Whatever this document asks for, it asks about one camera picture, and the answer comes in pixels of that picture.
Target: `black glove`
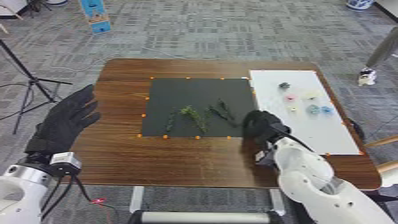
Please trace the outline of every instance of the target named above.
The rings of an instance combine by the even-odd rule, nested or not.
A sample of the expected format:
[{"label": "black glove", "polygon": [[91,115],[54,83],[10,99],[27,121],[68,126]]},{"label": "black glove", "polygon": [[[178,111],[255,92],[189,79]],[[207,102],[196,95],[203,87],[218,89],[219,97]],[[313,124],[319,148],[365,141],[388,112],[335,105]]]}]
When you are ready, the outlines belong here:
[{"label": "black glove", "polygon": [[98,102],[90,103],[95,99],[93,90],[93,85],[86,86],[52,108],[29,141],[29,155],[54,155],[70,151],[81,132],[102,117],[98,112],[91,114],[98,106]]},{"label": "black glove", "polygon": [[262,143],[276,143],[285,137],[281,132],[290,133],[290,127],[267,111],[255,110],[244,120],[244,137],[257,138]]}]

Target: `red cable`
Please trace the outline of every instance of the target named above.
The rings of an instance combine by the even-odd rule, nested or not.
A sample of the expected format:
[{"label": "red cable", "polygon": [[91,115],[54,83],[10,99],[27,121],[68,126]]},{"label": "red cable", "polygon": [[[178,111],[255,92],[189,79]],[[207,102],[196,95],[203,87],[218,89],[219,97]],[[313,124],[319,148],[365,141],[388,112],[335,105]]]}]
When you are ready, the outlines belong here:
[{"label": "red cable", "polygon": [[107,210],[107,208],[104,207],[104,205],[102,205],[102,204],[98,204],[98,206],[102,207],[102,209],[104,209],[104,211],[106,211],[106,215],[107,215],[107,222],[109,222],[109,224],[113,224],[109,210]]}]

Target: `white board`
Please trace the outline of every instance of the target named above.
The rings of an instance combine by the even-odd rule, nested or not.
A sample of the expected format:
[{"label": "white board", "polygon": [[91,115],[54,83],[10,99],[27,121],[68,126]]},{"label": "white board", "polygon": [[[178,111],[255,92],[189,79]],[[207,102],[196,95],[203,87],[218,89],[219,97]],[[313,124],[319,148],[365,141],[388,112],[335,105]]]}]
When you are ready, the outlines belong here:
[{"label": "white board", "polygon": [[[354,138],[344,125],[342,116],[331,102],[315,71],[253,70],[251,85],[257,91],[260,110],[267,110],[292,128],[292,135],[305,141],[315,152],[322,155],[360,155]],[[280,84],[290,83],[283,90]],[[333,108],[333,113],[312,114],[308,107],[317,105]]]}]

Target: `wooden table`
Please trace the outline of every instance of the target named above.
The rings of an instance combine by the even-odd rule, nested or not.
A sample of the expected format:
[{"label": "wooden table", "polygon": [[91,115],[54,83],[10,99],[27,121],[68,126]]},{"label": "wooden table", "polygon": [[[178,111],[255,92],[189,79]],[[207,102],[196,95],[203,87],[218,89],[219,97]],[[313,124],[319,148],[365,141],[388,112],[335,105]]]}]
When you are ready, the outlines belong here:
[{"label": "wooden table", "polygon": [[[249,76],[251,69],[315,70],[349,123],[326,77],[312,63],[114,59],[97,84],[104,118],[84,131],[74,147],[84,162],[86,184],[278,187],[276,171],[255,165],[258,148],[242,138],[139,137],[152,77],[241,78]],[[349,129],[365,151],[351,125]],[[379,188],[381,176],[369,155],[331,156],[328,160],[340,178],[361,189]]]}]

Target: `tripod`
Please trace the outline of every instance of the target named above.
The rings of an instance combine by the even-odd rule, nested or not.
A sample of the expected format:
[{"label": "tripod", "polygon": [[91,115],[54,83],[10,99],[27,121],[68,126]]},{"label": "tripod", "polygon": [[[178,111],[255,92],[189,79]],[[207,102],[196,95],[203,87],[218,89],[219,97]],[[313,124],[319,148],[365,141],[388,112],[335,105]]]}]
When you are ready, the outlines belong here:
[{"label": "tripod", "polygon": [[[0,39],[0,46],[4,48],[4,51],[8,52],[11,58],[13,58],[13,61],[29,77],[29,88],[27,88],[27,93],[26,93],[26,97],[24,97],[24,101],[22,101],[22,110],[20,110],[20,113],[19,113],[19,118],[17,118],[17,124],[15,124],[15,131],[13,131],[13,134],[17,134],[17,131],[19,131],[19,127],[20,127],[20,122],[22,122],[22,117],[24,117],[24,114],[29,113],[33,110],[36,110],[40,107],[43,107],[47,104],[50,103],[58,103],[58,92],[59,92],[59,87],[61,87],[61,84],[66,84],[66,85],[74,85],[70,82],[61,82],[61,81],[56,81],[56,80],[50,80],[50,79],[42,79],[42,78],[36,78],[33,73],[29,72],[29,69],[26,68],[24,64],[22,64],[22,61],[20,59],[17,58],[17,55]],[[58,86],[56,86],[56,90],[50,91],[47,86],[42,84],[42,82],[50,82],[50,83],[56,83]],[[27,109],[27,101],[29,101],[29,93],[31,93],[31,90],[33,90],[33,87],[38,87],[40,89],[40,92],[43,93],[45,97],[47,97],[47,102],[42,103],[36,107],[33,107],[31,109]]]}]

